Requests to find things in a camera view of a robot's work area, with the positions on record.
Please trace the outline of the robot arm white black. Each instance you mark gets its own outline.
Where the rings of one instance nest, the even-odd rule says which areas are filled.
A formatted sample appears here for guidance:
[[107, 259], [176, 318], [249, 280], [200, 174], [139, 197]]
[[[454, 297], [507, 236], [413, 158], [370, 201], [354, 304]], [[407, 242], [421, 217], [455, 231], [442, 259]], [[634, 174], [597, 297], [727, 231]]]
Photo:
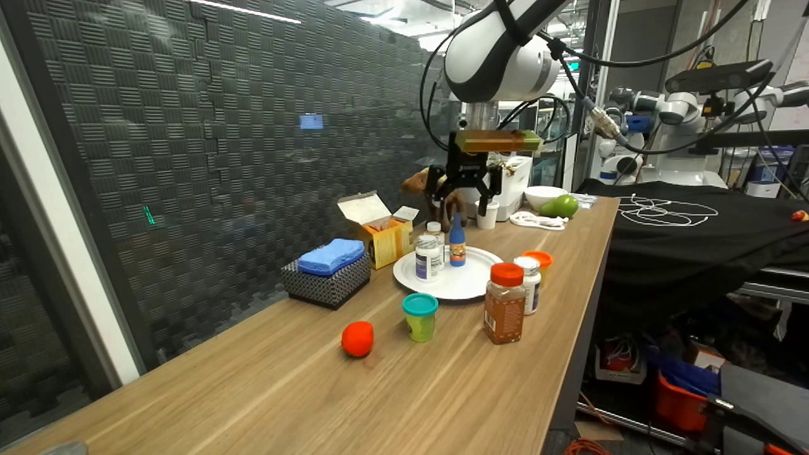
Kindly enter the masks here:
[[490, 0], [449, 33], [442, 81], [470, 108], [468, 127], [451, 131], [440, 149], [442, 167], [427, 170], [426, 196], [449, 207], [460, 188], [481, 197], [479, 212], [503, 189], [503, 173], [490, 155], [528, 155], [541, 148], [536, 131], [509, 131], [494, 122], [499, 102], [528, 105], [548, 95], [564, 72], [564, 43], [541, 36], [569, 0]]

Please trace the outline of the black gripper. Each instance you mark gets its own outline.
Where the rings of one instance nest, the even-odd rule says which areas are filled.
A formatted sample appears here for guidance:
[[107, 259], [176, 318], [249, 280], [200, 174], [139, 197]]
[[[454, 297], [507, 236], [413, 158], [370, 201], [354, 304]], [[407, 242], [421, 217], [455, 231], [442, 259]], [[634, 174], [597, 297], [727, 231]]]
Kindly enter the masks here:
[[488, 155], [466, 155], [460, 149], [451, 149], [442, 167], [427, 167], [426, 196], [436, 211], [442, 205], [442, 184], [449, 196], [460, 188], [474, 188], [481, 196], [479, 212], [490, 215], [503, 193], [503, 170], [490, 164]]

